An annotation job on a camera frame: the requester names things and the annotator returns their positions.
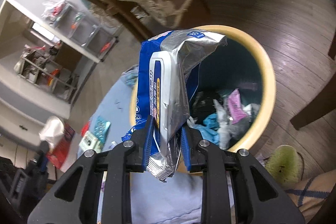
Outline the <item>blue silver wet wipes pack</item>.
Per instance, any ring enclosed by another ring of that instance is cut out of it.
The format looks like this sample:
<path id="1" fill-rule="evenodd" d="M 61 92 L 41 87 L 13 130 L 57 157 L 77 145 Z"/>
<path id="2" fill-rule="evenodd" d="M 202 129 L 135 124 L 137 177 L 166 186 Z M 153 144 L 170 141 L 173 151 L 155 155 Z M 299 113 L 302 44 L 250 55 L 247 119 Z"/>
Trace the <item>blue silver wet wipes pack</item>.
<path id="1" fill-rule="evenodd" d="M 198 65 L 225 43 L 223 34 L 188 29 L 166 31 L 141 46 L 135 125 L 122 140 L 144 128 L 148 116 L 155 119 L 146 170 L 161 181 L 177 168 L 181 148 L 175 134 L 190 117 L 188 96 L 197 87 Z"/>

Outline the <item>green medicine box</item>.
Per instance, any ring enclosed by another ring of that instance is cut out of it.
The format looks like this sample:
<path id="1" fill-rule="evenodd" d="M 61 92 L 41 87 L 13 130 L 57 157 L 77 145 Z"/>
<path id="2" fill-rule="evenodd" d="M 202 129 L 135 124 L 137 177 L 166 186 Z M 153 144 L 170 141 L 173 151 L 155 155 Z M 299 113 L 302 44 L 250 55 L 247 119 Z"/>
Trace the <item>green medicine box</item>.
<path id="1" fill-rule="evenodd" d="M 103 144 L 93 133 L 87 131 L 79 143 L 82 151 L 94 150 L 97 153 L 102 151 Z"/>

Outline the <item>black ceramic mug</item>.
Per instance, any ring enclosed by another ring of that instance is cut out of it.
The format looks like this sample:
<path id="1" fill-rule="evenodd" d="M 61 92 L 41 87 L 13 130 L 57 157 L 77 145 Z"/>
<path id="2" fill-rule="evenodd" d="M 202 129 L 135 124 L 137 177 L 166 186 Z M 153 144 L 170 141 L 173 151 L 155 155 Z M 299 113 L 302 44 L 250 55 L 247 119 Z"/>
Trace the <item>black ceramic mug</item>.
<path id="1" fill-rule="evenodd" d="M 56 116 L 50 116 L 39 132 L 40 140 L 46 141 L 49 146 L 47 158 L 63 173 L 68 169 L 66 160 L 75 134 L 76 131 L 69 124 Z"/>

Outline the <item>yellow rimmed trash bin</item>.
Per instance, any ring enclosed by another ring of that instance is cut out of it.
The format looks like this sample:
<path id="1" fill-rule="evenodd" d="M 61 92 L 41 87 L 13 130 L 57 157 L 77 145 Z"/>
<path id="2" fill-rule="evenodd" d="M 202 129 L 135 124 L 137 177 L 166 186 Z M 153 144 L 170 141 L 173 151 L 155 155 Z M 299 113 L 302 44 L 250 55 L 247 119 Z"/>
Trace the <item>yellow rimmed trash bin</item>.
<path id="1" fill-rule="evenodd" d="M 276 80 L 270 58 L 252 36 L 241 30 L 220 25 L 199 29 L 225 35 L 226 43 L 198 65 L 197 87 L 188 96 L 189 108 L 197 92 L 205 88 L 228 91 L 223 104 L 212 101 L 219 120 L 218 140 L 202 138 L 224 151 L 249 151 L 265 130 L 274 108 Z M 183 126 L 201 133 L 201 127 L 191 122 L 191 115 Z M 181 128 L 175 134 L 180 148 Z M 184 162 L 182 149 L 177 166 L 181 161 Z"/>

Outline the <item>green fuzzy slipper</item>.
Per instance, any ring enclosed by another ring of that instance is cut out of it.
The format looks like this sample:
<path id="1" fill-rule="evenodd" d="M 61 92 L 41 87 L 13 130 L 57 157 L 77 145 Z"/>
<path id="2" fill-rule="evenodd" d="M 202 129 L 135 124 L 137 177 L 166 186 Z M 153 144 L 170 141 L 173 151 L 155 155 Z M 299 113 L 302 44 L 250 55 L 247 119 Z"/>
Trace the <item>green fuzzy slipper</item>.
<path id="1" fill-rule="evenodd" d="M 291 145 L 280 145 L 265 159 L 265 168 L 283 188 L 290 188 L 303 178 L 303 156 Z"/>

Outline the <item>grey rolling cart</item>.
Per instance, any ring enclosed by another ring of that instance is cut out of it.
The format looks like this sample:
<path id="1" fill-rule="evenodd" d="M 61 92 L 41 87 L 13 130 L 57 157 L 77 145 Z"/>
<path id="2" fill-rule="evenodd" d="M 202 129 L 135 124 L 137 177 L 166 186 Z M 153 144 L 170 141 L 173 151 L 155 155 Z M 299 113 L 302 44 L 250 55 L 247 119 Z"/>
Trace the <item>grey rolling cart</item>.
<path id="1" fill-rule="evenodd" d="M 83 52 L 103 61 L 117 38 L 67 0 L 43 0 L 42 18 Z"/>

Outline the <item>light blue cartoon cloth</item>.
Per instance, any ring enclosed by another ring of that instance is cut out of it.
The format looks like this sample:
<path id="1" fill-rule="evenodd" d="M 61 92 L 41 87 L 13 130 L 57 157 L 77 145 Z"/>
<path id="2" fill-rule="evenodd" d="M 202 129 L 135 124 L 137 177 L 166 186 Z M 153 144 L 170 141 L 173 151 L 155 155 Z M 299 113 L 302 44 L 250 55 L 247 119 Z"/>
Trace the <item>light blue cartoon cloth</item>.
<path id="1" fill-rule="evenodd" d="M 92 131 L 98 117 L 111 123 L 103 151 L 108 151 L 131 128 L 130 99 L 133 89 L 119 79 L 90 117 Z M 200 223 L 203 180 L 177 172 L 166 182 L 151 173 L 131 173 L 131 221 L 133 223 Z"/>

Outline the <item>blue pill blister pack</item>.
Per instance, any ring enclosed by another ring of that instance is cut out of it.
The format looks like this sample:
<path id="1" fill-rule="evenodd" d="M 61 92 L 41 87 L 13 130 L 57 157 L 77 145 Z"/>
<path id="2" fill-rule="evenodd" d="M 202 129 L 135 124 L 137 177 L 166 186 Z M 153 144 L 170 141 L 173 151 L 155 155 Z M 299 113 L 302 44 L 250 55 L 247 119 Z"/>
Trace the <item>blue pill blister pack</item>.
<path id="1" fill-rule="evenodd" d="M 105 144 L 106 136 L 110 128 L 110 121 L 107 121 L 105 118 L 98 116 L 93 128 L 94 136 L 102 143 Z"/>

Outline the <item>metal shelf rack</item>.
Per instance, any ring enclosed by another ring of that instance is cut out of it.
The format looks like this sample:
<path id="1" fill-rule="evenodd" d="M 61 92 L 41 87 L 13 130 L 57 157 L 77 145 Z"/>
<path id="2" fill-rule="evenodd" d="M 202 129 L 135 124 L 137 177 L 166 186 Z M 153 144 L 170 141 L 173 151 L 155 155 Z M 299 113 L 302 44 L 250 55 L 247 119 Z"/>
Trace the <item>metal shelf rack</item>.
<path id="1" fill-rule="evenodd" d="M 47 52 L 45 47 L 25 45 L 14 71 L 37 88 L 70 103 L 77 90 L 79 76 L 55 61 L 59 49 L 51 47 L 50 50 Z"/>

